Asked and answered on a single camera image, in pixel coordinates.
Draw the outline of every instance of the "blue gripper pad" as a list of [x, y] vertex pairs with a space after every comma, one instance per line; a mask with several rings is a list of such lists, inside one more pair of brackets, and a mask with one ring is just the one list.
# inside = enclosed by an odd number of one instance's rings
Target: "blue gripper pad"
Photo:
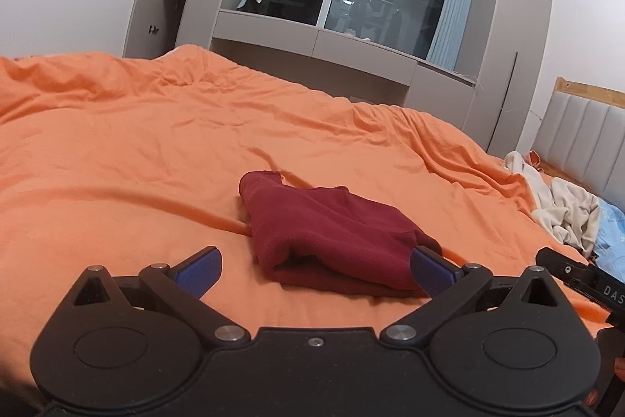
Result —
[[218, 282], [222, 267], [220, 251], [207, 247], [172, 267], [169, 275], [179, 287], [199, 299]]
[[464, 274], [460, 267], [423, 246], [412, 251], [410, 272], [415, 283], [432, 298], [454, 285]]

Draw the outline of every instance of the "metal screw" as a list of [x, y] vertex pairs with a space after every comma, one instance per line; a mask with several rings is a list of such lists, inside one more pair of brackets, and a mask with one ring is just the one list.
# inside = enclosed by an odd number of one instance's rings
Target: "metal screw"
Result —
[[311, 338], [308, 340], [310, 346], [323, 346], [325, 341], [321, 338]]
[[215, 330], [215, 338], [221, 341], [239, 341], [245, 336], [245, 329], [238, 325], [222, 325]]
[[410, 325], [391, 325], [386, 335], [395, 341], [408, 341], [417, 335], [417, 331]]

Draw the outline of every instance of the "white blanket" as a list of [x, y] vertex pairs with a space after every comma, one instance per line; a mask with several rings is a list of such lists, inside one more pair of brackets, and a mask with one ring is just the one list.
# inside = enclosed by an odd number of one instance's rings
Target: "white blanket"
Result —
[[527, 180], [537, 207], [532, 213], [534, 221], [556, 241], [577, 248], [588, 258], [599, 233], [599, 199], [558, 177], [547, 186], [538, 170], [524, 162], [516, 151], [505, 157], [504, 167]]

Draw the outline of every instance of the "cabinet door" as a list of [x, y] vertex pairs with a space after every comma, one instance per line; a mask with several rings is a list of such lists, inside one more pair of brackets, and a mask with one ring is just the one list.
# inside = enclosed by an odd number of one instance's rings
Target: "cabinet door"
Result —
[[484, 150], [497, 124], [516, 53], [524, 36], [527, 0], [497, 0], [491, 33], [464, 132]]
[[527, 0], [523, 28], [524, 41], [519, 49], [516, 66], [499, 121], [493, 133], [488, 153], [504, 158], [515, 150], [532, 103], [538, 74], [543, 63], [551, 0]]

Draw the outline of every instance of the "wrinkled fabric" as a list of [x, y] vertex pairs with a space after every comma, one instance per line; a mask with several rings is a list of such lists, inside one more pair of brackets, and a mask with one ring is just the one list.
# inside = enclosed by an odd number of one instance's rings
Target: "wrinkled fabric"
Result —
[[[555, 242], [521, 175], [430, 115], [352, 104], [184, 46], [152, 61], [106, 54], [0, 58], [0, 385], [32, 385], [30, 348], [82, 270], [174, 265], [207, 245], [223, 274], [202, 300], [260, 326], [380, 331], [416, 298], [340, 295], [269, 280], [251, 248], [241, 177], [346, 186], [393, 206], [457, 264], [517, 276]], [[567, 290], [589, 329], [605, 318]]]
[[279, 283], [341, 294], [426, 297], [413, 281], [410, 254], [441, 247], [398, 209], [345, 186], [297, 189], [279, 172], [249, 172], [239, 183], [252, 248]]
[[538, 170], [516, 151], [505, 157], [504, 166], [526, 178], [536, 203], [534, 220], [556, 241], [575, 247], [588, 258], [599, 233], [599, 198], [559, 177], [548, 186]]

